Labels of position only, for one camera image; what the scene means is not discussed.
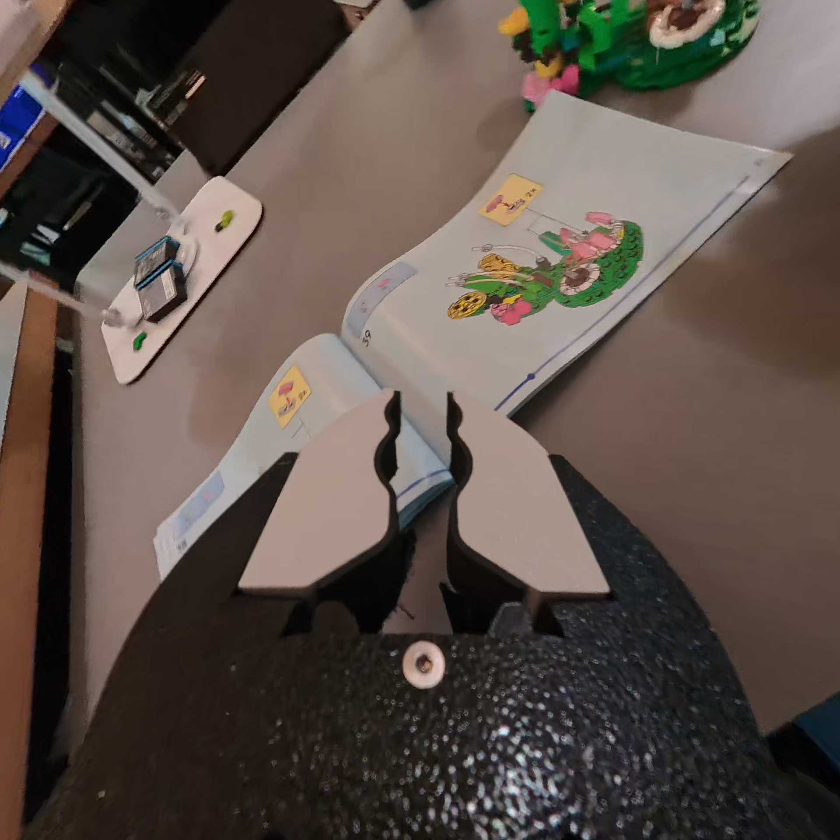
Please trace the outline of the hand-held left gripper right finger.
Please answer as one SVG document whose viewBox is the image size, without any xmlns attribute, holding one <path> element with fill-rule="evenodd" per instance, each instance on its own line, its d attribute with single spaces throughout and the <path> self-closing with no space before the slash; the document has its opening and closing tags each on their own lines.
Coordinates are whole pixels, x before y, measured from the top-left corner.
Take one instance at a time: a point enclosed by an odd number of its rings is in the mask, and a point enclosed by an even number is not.
<svg viewBox="0 0 840 840">
<path fill-rule="evenodd" d="M 444 602 L 457 634 L 486 634 L 506 606 L 553 634 L 550 608 L 603 602 L 611 587 L 550 454 L 506 415 L 447 394 L 449 471 Z"/>
</svg>

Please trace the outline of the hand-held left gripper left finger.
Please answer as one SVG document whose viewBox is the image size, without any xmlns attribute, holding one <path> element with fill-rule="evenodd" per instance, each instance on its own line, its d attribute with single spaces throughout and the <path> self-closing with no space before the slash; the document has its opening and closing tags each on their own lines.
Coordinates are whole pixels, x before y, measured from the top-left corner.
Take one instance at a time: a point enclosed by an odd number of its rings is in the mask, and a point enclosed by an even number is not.
<svg viewBox="0 0 840 840">
<path fill-rule="evenodd" d="M 393 613 L 406 561 L 391 481 L 401 396 L 383 389 L 298 453 L 238 590 L 316 608 L 345 606 L 364 634 Z"/>
</svg>

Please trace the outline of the lego instruction booklet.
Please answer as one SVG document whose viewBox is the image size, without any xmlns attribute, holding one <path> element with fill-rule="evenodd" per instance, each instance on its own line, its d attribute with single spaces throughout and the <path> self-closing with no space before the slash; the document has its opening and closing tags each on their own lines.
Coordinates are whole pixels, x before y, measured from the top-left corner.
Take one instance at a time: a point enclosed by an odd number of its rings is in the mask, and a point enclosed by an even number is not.
<svg viewBox="0 0 840 840">
<path fill-rule="evenodd" d="M 157 529 L 161 579 L 279 457 L 383 388 L 402 394 L 392 487 L 407 525 L 453 483 L 448 392 L 514 414 L 792 156 L 548 94 L 472 201 L 373 274 L 339 334 L 280 366 L 215 471 Z"/>
</svg>

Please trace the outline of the green lego flower model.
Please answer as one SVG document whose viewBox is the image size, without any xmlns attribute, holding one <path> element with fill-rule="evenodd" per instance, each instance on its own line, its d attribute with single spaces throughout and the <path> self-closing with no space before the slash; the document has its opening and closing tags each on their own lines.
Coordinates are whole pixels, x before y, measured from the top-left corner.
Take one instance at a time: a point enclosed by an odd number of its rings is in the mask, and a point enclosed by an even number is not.
<svg viewBox="0 0 840 840">
<path fill-rule="evenodd" d="M 606 83 L 668 90 L 710 75 L 750 42 L 761 1 L 519 1 L 498 32 L 527 66 L 521 98 L 588 98 Z"/>
</svg>

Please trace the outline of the person's leg in jeans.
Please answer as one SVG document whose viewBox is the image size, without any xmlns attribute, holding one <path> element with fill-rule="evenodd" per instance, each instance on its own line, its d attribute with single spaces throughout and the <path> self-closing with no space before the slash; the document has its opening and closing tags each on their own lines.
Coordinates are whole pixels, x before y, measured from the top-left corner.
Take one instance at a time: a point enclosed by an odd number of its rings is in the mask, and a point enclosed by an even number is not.
<svg viewBox="0 0 840 840">
<path fill-rule="evenodd" d="M 766 738 L 775 762 L 839 795 L 839 709 L 832 698 L 803 712 Z"/>
</svg>

